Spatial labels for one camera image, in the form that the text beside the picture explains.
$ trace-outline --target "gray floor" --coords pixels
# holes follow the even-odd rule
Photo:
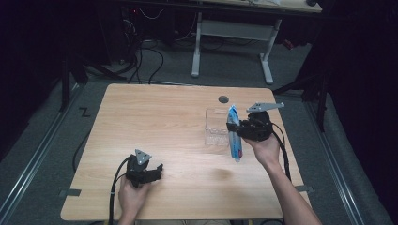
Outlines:
[[[153,83],[185,83],[192,85],[218,85],[242,87],[266,87],[276,89],[296,78],[303,60],[311,46],[297,47],[291,51],[284,46],[274,46],[269,64],[274,77],[273,85],[266,85],[259,63],[257,52],[261,52],[263,43],[255,42],[238,46],[224,44],[217,51],[202,51],[199,78],[191,77],[191,60],[193,46],[175,45],[173,48],[155,42],[147,42],[147,47],[154,46],[163,54],[164,64],[154,76]],[[216,48],[218,43],[207,43],[204,48]],[[145,81],[161,63],[161,57],[155,52],[143,51],[143,64],[140,78]],[[111,69],[118,70],[122,66],[114,64]],[[89,221],[63,221],[60,211],[65,198],[60,196],[62,190],[68,189],[73,178],[72,158],[84,136],[91,129],[100,107],[104,91],[109,83],[120,83],[103,76],[90,75],[86,86],[75,91],[75,100],[69,106],[58,131],[52,141],[44,146],[43,160],[32,172],[30,185],[22,190],[23,195],[16,199],[15,208],[9,208],[8,224],[89,224]],[[8,194],[24,175],[29,160],[42,147],[41,141],[46,137],[52,122],[60,116],[61,88],[56,86],[47,101],[37,110],[29,121],[29,126],[16,142],[8,156],[0,163],[0,200],[7,203]],[[314,189],[310,200],[314,211],[324,224],[351,224],[352,217],[341,198],[340,189],[336,185],[333,171],[330,169],[325,144],[319,136],[314,119],[311,115],[313,103],[304,103],[299,91],[289,91],[276,96],[283,101],[285,107],[280,110],[286,126],[287,135],[294,149],[295,157],[301,171],[304,184]],[[344,180],[352,194],[354,203],[360,210],[357,224],[392,224],[386,211],[379,203],[372,186],[358,163],[330,97],[325,115],[326,132],[322,135],[328,141],[332,153],[344,176]]]

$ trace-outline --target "black cable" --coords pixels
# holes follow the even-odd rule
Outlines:
[[[153,76],[155,76],[155,73],[157,73],[159,71],[159,69],[161,69],[161,67],[163,66],[164,58],[163,58],[163,55],[160,52],[156,51],[156,50],[152,50],[152,49],[143,49],[143,50],[152,51],[152,52],[157,53],[158,55],[161,56],[161,65],[158,66],[158,68],[149,77],[148,84],[150,84],[151,81],[152,81]]]
[[[217,46],[216,48],[209,49],[209,48],[206,48],[206,47],[205,47],[204,45],[202,45],[202,44],[201,44],[201,48],[202,48],[203,50],[216,51],[216,50],[218,50],[219,48],[221,48],[221,47],[223,46],[224,43],[225,43],[224,38],[221,38],[221,44],[220,44],[219,46]]]
[[[279,138],[278,134],[276,134],[275,131],[272,131],[272,133],[275,135],[276,139],[278,140],[279,146],[282,149],[283,162],[284,162],[284,173],[286,174],[287,178],[289,178],[289,180],[292,181],[292,178],[290,177],[289,158],[287,157],[286,148],[284,147],[284,144],[281,141],[281,139]]]
[[[142,41],[140,41],[140,39],[141,38],[139,36],[136,36],[136,41],[134,42],[134,37],[133,37],[132,41],[131,41],[131,44],[129,44],[130,46],[128,47],[128,50],[127,50],[127,58],[130,58],[129,64],[126,67],[121,68],[120,70],[112,72],[112,73],[114,73],[115,75],[120,75],[120,74],[126,73],[126,72],[132,70],[134,67],[136,67],[137,58],[135,57],[135,52],[137,51],[139,46],[142,44]],[[89,69],[88,67],[85,67],[85,71],[90,73],[90,74],[93,74],[95,76],[107,75],[107,74],[104,73],[104,70],[97,69],[96,67],[93,67],[93,68],[96,71],[98,71],[99,73]]]
[[[116,181],[118,181],[120,178],[122,178],[122,176],[126,175],[126,173],[123,173],[121,175],[119,175],[119,177],[117,177]]]
[[[187,38],[196,37],[196,35],[190,36],[190,34],[192,33],[193,27],[194,27],[195,24],[196,24],[196,18],[197,18],[197,17],[198,17],[198,13],[195,13],[195,17],[193,17],[192,26],[191,26],[190,31],[189,31],[188,34],[185,35],[184,37],[179,38],[179,39],[175,39],[175,43],[176,43],[176,44],[177,44],[177,42],[180,41],[180,40],[184,40],[184,39],[187,39]]]
[[[259,41],[259,40],[253,40],[253,39],[251,39],[251,40],[249,40],[249,41],[247,41],[247,42],[245,42],[245,43],[238,43],[238,42],[235,42],[235,41],[231,41],[231,40],[226,39],[226,40],[225,40],[225,43],[231,44],[231,45],[238,45],[238,46],[247,46],[247,45],[250,45],[250,44],[257,43],[258,41]]]
[[[88,138],[88,135],[90,135],[91,129],[88,130],[87,134],[84,136],[84,138],[82,139],[82,141],[80,142],[79,146],[76,148],[75,153],[73,154],[73,159],[72,159],[72,168],[73,171],[76,173],[77,167],[76,167],[76,157],[77,157],[77,153],[79,152],[79,149],[82,147],[84,141]]]
[[[132,78],[133,78],[135,75],[137,75],[138,83],[139,83],[139,84],[142,84],[142,83],[141,83],[141,80],[140,80],[140,76],[138,75],[138,70],[140,69],[142,62],[143,62],[143,50],[142,50],[142,48],[140,47],[140,63],[139,63],[138,66],[136,67],[134,73],[132,73],[132,75],[131,75],[131,77],[130,77],[128,83],[131,83]]]
[[[109,224],[114,224],[114,201],[115,201],[115,189],[116,189],[116,182],[121,177],[117,177],[119,175],[120,170],[122,169],[123,165],[128,161],[131,160],[131,156],[126,157],[123,162],[120,164],[119,168],[117,168],[117,172],[115,174],[114,182],[112,183],[111,187],[111,196],[109,198]]]
[[[138,63],[138,58],[137,55],[134,55],[134,59],[135,61]],[[131,83],[132,79],[134,78],[134,75],[137,73],[137,71],[135,71],[134,73],[131,74],[129,81],[127,83]]]
[[[278,130],[282,133],[283,145],[285,145],[285,143],[284,143],[284,134],[283,134],[282,129],[281,129],[278,125],[276,125],[276,124],[274,124],[274,123],[272,123],[272,125],[275,126],[276,128],[278,128]]]

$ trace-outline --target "aluminum rail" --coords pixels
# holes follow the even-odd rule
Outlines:
[[[316,123],[316,112],[314,106],[311,102],[304,102],[304,106],[308,112],[308,114],[312,117],[312,123],[314,128],[317,130],[318,138],[323,144],[324,154],[326,158],[326,162],[328,163],[331,177],[334,180],[334,183],[339,191],[340,198],[342,199],[343,205],[345,207],[345,211],[348,214],[349,219],[351,220],[351,224],[365,224],[360,214],[360,210],[357,207],[354,196],[352,195],[351,189],[346,183],[343,173],[340,170],[339,164],[336,161],[336,158],[333,155],[329,142],[326,138],[324,132],[319,130],[319,126]]]
[[[62,112],[59,112],[55,117],[53,123],[48,129],[47,133],[44,135],[41,143],[39,144],[35,154],[30,159],[29,163],[23,170],[22,174],[18,178],[14,188],[8,194],[8,197],[3,202],[3,205],[0,208],[0,224],[7,224],[9,219],[11,218],[15,208],[32,182],[33,178],[36,175],[42,161],[47,156],[49,152],[51,142],[60,128],[65,116],[68,114],[70,106],[73,101],[81,94],[83,88],[79,84],[75,84],[72,88],[71,102],[68,107]]]

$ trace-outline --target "wooden table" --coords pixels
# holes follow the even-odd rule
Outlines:
[[[229,103],[220,103],[219,96],[229,97]],[[152,155],[149,170],[164,165],[139,219],[281,218],[268,175],[248,144],[243,142],[239,163],[231,158],[229,146],[205,145],[207,109],[235,104],[246,119],[246,108],[256,101],[275,99],[265,88],[109,85],[70,186],[80,189],[80,196],[66,198],[61,217],[107,219],[116,170],[138,148]],[[284,131],[279,111],[268,113]],[[285,136],[293,184],[303,185]],[[308,202],[307,194],[301,194]],[[115,218],[119,216],[116,195]]]

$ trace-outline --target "table leg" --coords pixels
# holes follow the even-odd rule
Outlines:
[[[199,77],[201,32],[202,32],[202,13],[198,12],[198,22],[196,27],[196,45],[195,45],[195,52],[193,53],[192,74],[191,74],[193,77]]]
[[[261,65],[263,66],[264,76],[266,78],[267,84],[273,84],[272,74],[269,70],[268,58],[272,50],[272,46],[275,42],[275,38],[278,35],[279,27],[281,26],[282,20],[279,19],[276,21],[275,26],[272,29],[270,39],[268,41],[267,50],[265,53],[260,54]]]

